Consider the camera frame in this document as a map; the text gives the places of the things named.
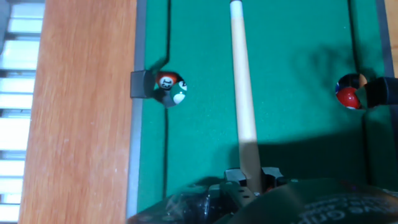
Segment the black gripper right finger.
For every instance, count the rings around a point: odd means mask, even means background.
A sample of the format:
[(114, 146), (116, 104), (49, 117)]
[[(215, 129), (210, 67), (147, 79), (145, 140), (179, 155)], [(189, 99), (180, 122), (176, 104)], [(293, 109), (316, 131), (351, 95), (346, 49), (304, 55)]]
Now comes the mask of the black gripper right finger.
[(285, 177), (277, 167), (262, 168), (262, 188), (263, 191), (270, 191), (285, 184)]

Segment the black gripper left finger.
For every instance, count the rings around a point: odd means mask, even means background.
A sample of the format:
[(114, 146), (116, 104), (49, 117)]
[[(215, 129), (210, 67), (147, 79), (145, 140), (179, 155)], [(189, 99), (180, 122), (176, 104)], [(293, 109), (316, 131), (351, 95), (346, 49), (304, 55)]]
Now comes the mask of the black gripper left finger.
[(254, 200), (254, 194), (247, 187), (246, 177), (240, 169), (228, 169), (224, 172), (220, 191), (222, 200), (228, 206), (246, 206)]

